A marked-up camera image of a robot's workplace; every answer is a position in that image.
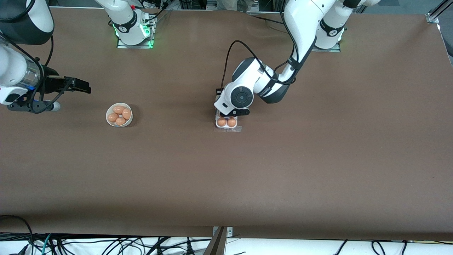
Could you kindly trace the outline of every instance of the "egg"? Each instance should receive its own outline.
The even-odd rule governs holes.
[[[234,127],[236,125],[236,119],[234,117],[229,118],[227,125],[231,128]]]
[[[128,108],[124,108],[122,115],[125,120],[129,120],[132,113]]]
[[[117,118],[115,123],[118,125],[118,126],[122,126],[124,125],[124,123],[126,123],[126,120],[124,118]]]
[[[110,113],[109,116],[107,117],[107,119],[110,121],[110,122],[115,122],[115,120],[118,118],[118,114],[116,113]]]
[[[223,127],[227,124],[227,120],[224,118],[224,117],[220,117],[218,120],[217,120],[217,125],[219,127]]]
[[[113,112],[116,114],[122,114],[124,108],[125,108],[124,106],[117,105],[117,106],[113,107]]]

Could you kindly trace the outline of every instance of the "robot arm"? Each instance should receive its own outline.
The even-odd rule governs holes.
[[[333,47],[344,31],[344,25],[359,5],[375,5],[380,0],[288,0],[284,20],[293,36],[294,49],[283,72],[275,73],[257,58],[248,58],[236,68],[232,82],[225,86],[214,106],[225,116],[238,116],[247,111],[254,94],[266,103],[277,103],[314,46]]]
[[[234,71],[232,82],[225,86],[214,106],[223,115],[236,116],[237,110],[252,104],[253,93],[266,103],[279,102],[311,52],[320,20],[334,3],[335,0],[289,0],[284,9],[284,19],[295,45],[283,72],[274,73],[256,58],[245,59]]]
[[[326,13],[319,23],[315,46],[319,49],[330,49],[338,41],[344,32],[344,26],[352,10],[360,5],[372,6],[381,0],[337,0],[333,7]]]
[[[126,0],[95,0],[106,10],[116,34],[127,45],[136,45],[150,36],[144,26],[149,25],[149,14],[129,5]]]
[[[45,0],[0,0],[0,6],[1,104],[13,111],[41,113],[58,110],[56,100],[65,91],[91,92],[89,83],[59,76],[17,45],[44,44],[51,38],[53,19]],[[22,53],[14,51],[12,45]],[[44,94],[52,92],[58,92],[58,96],[44,100]]]

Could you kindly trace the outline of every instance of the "brown table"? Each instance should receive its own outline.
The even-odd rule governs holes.
[[[282,102],[255,99],[231,133],[212,105],[228,46],[275,67],[291,51],[282,27],[175,11],[154,49],[127,50],[103,10],[52,13],[49,66],[92,94],[65,93],[57,113],[0,108],[2,214],[36,232],[452,238],[453,72],[422,15],[353,15],[341,53],[312,53]],[[235,46],[227,77],[249,56]],[[106,123],[116,102],[130,127]]]

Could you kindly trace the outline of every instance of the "person's leg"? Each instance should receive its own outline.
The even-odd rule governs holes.
[[[237,10],[237,0],[217,0],[217,10]]]
[[[237,0],[237,10],[241,12],[250,11],[254,2],[254,0]]]

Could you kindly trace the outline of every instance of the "white bowl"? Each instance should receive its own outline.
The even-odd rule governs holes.
[[[114,112],[113,112],[113,108],[114,108],[115,106],[124,106],[124,107],[126,107],[126,108],[128,108],[128,109],[130,110],[130,118],[126,121],[126,123],[124,123],[124,124],[121,125],[121,126],[118,126],[115,122],[110,122],[110,121],[108,120],[109,115],[110,115],[111,113],[114,113]],[[110,124],[111,126],[113,126],[113,127],[124,128],[125,126],[129,125],[129,124],[132,122],[132,117],[133,117],[133,116],[134,116],[134,115],[132,114],[132,109],[130,108],[129,105],[127,105],[126,103],[115,103],[115,104],[113,104],[112,106],[110,106],[110,108],[107,110],[107,112],[106,112],[106,121],[107,121],[107,123],[109,123],[109,124]]]

